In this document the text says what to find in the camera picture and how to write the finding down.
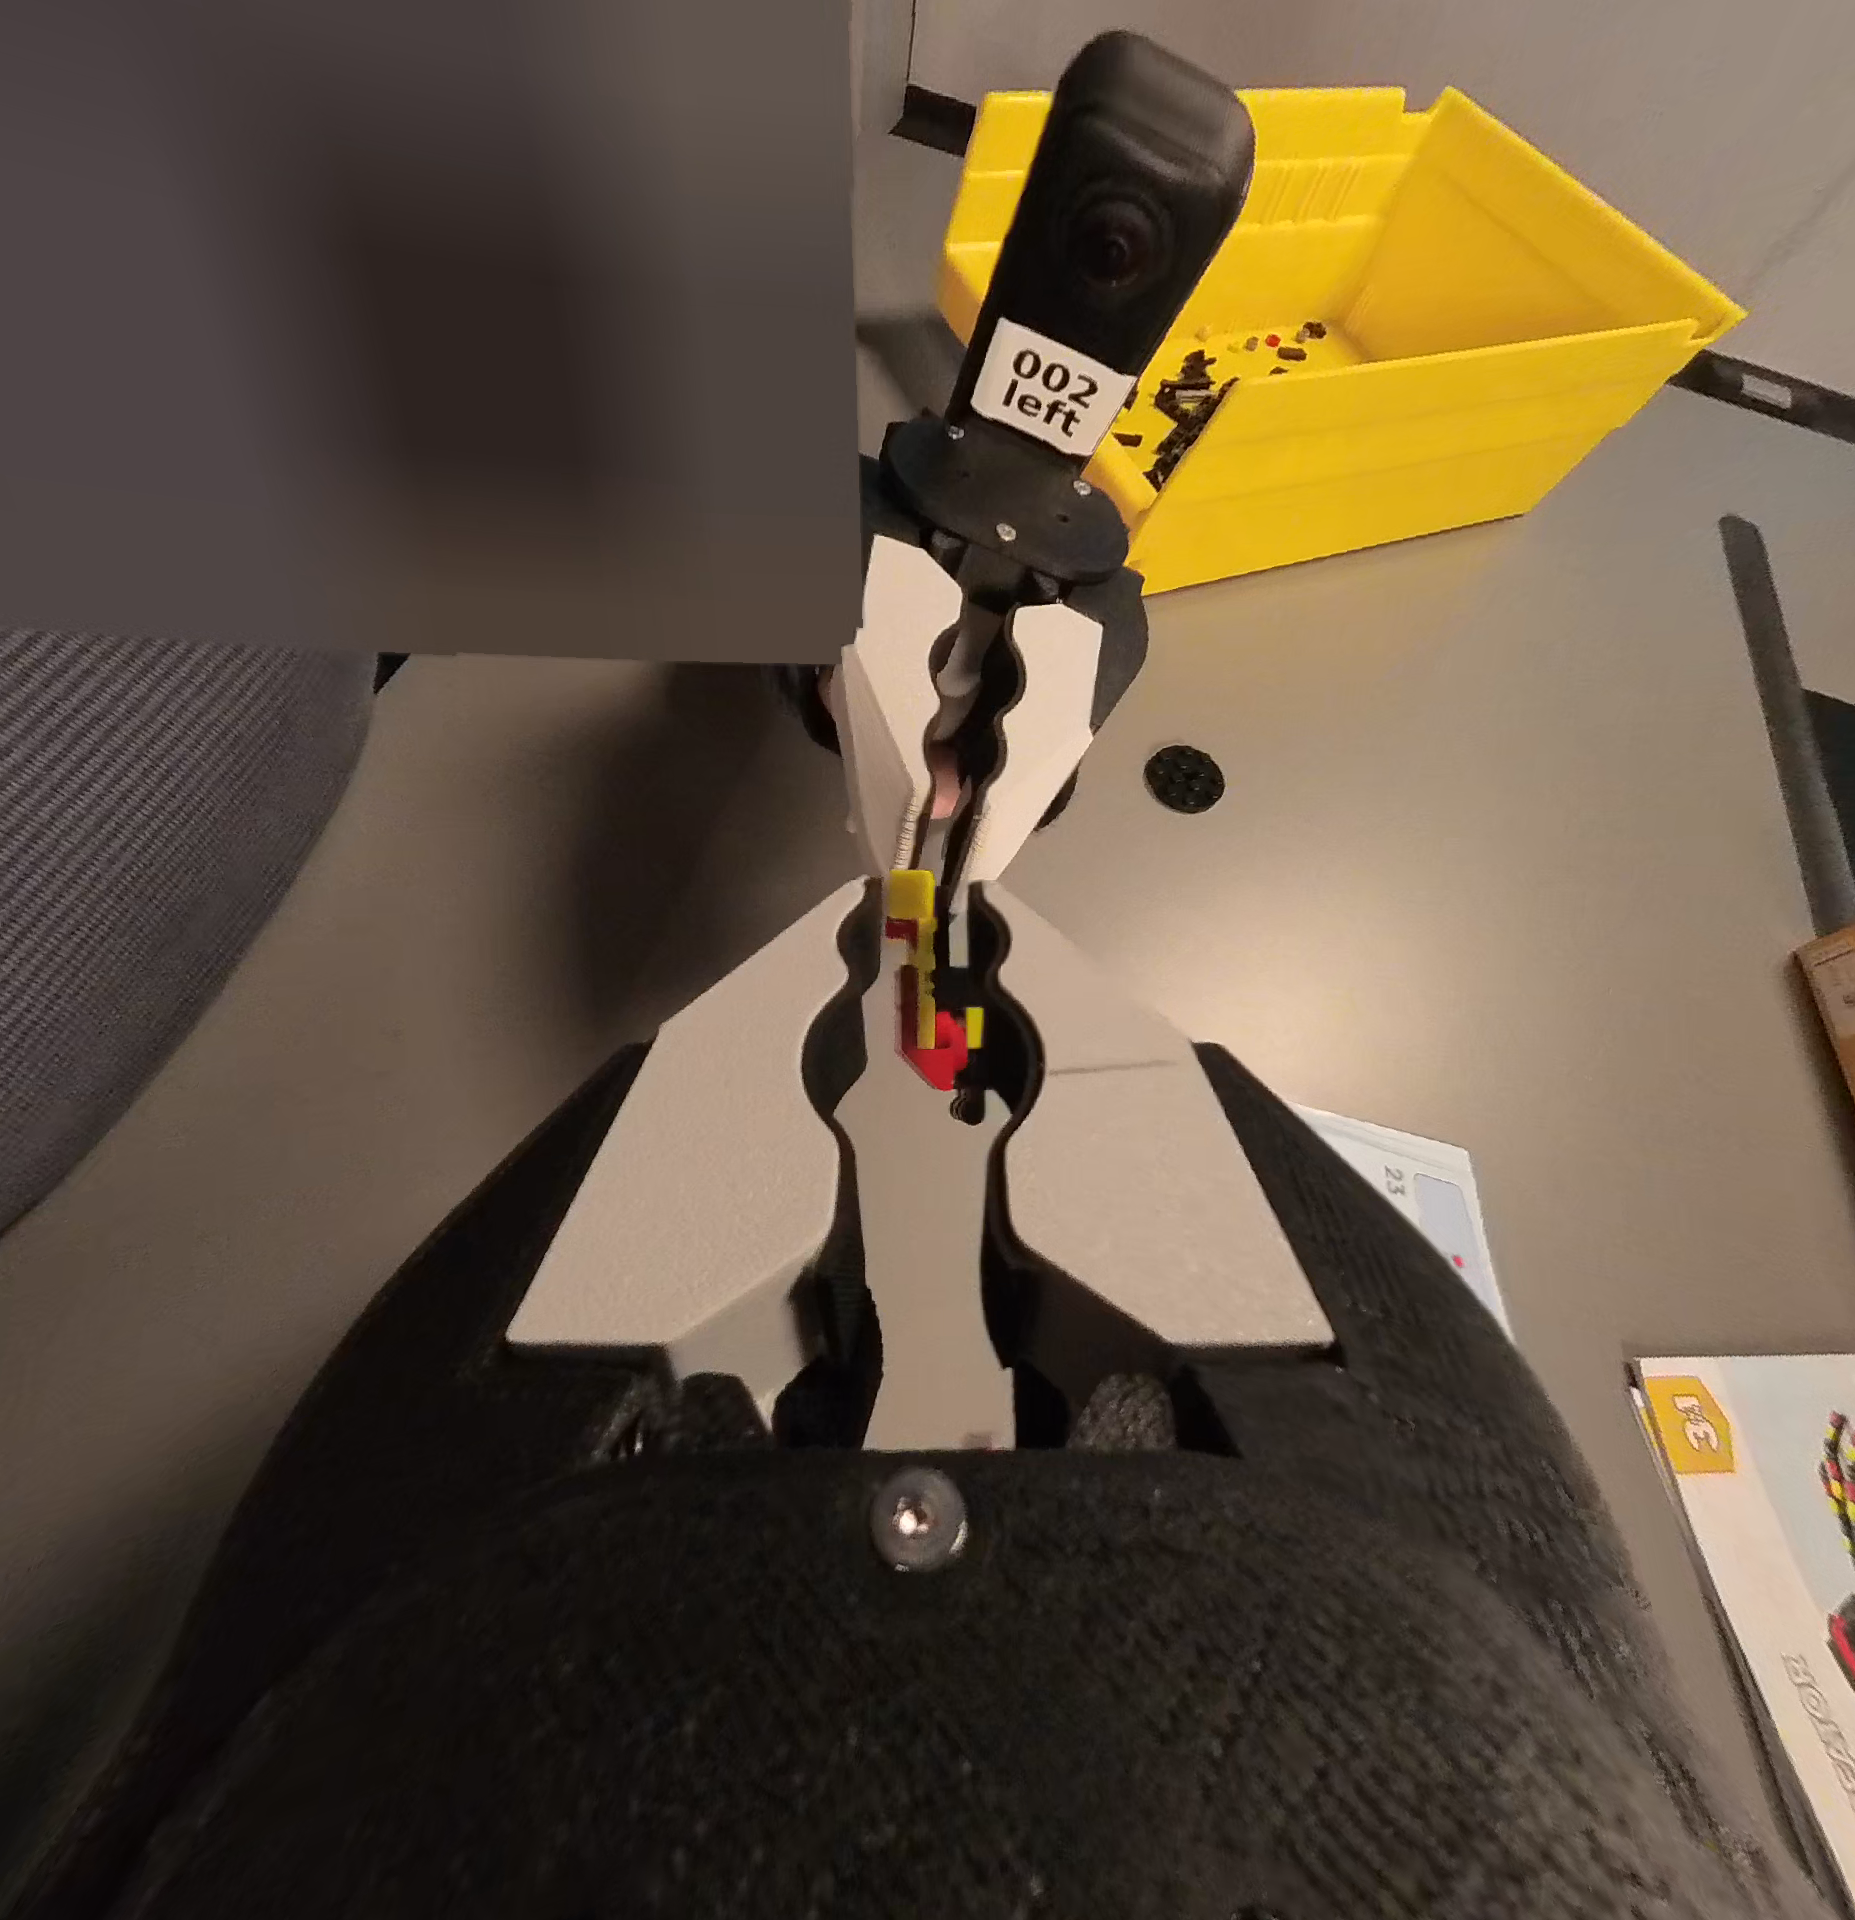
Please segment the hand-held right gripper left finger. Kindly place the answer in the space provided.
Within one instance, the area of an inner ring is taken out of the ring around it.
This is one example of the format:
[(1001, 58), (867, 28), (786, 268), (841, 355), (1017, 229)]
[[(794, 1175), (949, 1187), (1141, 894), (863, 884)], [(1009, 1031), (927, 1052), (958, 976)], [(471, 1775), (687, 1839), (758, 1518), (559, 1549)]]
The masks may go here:
[(841, 943), (878, 902), (873, 880), (837, 885), (661, 1026), (514, 1307), (514, 1349), (663, 1356), (772, 1415), (811, 1358), (794, 1288), (841, 1188), (807, 1042), (865, 994)]

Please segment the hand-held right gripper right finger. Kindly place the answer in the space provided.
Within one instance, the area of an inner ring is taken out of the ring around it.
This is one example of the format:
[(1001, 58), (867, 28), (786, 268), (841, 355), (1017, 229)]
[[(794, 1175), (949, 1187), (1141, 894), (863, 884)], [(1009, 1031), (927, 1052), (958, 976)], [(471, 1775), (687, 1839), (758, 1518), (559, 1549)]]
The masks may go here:
[(1002, 885), (973, 892), (986, 1054), (983, 1303), (1011, 1367), (1319, 1356), (1331, 1331), (1194, 1042)]

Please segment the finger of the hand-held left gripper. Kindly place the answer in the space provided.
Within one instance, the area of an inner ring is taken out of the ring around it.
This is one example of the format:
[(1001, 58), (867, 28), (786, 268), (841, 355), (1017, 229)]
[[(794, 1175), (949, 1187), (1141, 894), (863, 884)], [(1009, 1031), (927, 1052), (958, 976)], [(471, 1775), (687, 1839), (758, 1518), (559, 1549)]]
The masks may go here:
[(1090, 746), (1101, 625), (1063, 603), (1017, 608), (975, 702), (975, 780), (948, 837), (953, 888), (998, 882)]
[(961, 617), (963, 590), (927, 550), (888, 534), (871, 542), (860, 632), (837, 668), (850, 826), (867, 875), (913, 869), (931, 820), (931, 658)]

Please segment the red yellow lego model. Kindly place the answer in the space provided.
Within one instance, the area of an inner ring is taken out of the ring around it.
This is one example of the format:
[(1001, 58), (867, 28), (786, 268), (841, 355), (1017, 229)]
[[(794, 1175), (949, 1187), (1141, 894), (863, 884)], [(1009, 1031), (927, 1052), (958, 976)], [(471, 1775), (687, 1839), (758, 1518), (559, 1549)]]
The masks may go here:
[(886, 914), (894, 963), (893, 1038), (906, 1067), (975, 1128), (986, 1119), (986, 1010), (969, 951), (969, 924)]

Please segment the pile of lego pieces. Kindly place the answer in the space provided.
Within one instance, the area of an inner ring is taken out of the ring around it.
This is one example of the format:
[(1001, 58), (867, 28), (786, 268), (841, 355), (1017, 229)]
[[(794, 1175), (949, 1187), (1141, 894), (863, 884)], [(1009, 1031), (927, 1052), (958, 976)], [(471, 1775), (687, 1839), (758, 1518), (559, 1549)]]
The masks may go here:
[(1151, 493), (1161, 493), (1234, 387), (1325, 366), (1330, 341), (1331, 324), (1323, 319), (1279, 332), (1200, 328), (1165, 372), (1140, 385), (1116, 420), (1110, 445), (1130, 458)]

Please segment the open instruction booklet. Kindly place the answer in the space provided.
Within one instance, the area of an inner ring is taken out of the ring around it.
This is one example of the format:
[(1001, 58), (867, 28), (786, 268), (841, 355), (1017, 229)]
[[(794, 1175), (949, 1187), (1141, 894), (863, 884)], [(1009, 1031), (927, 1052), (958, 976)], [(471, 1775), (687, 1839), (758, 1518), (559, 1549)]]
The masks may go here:
[(1317, 1107), (1295, 1112), (1420, 1231), (1513, 1336), (1466, 1149)]

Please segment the yellow plastic bin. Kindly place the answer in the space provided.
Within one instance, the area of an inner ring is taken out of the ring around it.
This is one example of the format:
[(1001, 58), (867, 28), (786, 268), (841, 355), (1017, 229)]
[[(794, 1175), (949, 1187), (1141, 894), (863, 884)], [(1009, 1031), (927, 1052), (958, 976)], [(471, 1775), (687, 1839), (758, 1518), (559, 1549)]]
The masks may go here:
[(1248, 377), (1151, 493), (1086, 479), (1165, 593), (1529, 512), (1744, 309), (1455, 88), (1246, 88), (1239, 226), (1140, 377), (1200, 328), (1331, 324), (1325, 366)]

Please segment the person's grey sweater torso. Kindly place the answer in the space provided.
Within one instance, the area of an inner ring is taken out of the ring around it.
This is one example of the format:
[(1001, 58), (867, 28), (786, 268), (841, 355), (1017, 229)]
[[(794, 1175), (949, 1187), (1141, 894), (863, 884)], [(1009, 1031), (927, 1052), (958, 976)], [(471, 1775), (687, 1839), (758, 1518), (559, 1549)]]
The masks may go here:
[(378, 662), (0, 628), (0, 1235), (105, 1135), (286, 898)]

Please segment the closed instruction booklet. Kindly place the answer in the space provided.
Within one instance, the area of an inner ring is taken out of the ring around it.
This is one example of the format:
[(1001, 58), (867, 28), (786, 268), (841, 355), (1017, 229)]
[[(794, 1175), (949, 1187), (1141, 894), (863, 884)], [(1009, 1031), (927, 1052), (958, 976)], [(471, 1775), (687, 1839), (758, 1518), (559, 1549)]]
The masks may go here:
[(1781, 1817), (1855, 1915), (1855, 1354), (1638, 1356), (1630, 1392)]

